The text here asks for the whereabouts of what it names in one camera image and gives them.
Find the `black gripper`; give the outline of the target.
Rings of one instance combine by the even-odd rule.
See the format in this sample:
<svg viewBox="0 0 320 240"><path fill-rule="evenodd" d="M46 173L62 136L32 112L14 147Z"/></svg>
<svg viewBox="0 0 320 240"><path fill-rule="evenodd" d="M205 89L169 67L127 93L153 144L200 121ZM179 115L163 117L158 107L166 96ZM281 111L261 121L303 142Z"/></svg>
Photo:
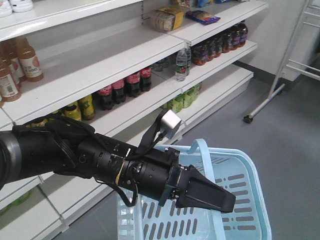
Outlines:
<svg viewBox="0 0 320 240"><path fill-rule="evenodd" d="M231 213L236 196L208 180L193 165L179 164L180 151L169 147L124 163L117 185L157 200L164 206L176 200L176 207L202 208Z"/></svg>

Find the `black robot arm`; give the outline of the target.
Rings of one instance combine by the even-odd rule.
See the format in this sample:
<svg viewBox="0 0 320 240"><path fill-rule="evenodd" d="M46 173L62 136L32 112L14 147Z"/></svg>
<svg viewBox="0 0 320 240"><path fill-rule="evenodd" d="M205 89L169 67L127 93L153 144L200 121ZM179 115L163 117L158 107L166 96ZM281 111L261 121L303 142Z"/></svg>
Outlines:
<svg viewBox="0 0 320 240"><path fill-rule="evenodd" d="M0 133L0 183L5 185L53 172L95 179L118 193L128 207L142 195L164 206L195 207L230 213L236 197L203 176L193 165L179 162L172 147L156 144L171 134L171 127L155 122L139 146L95 132L88 124L59 117L42 127L15 125Z"/></svg>

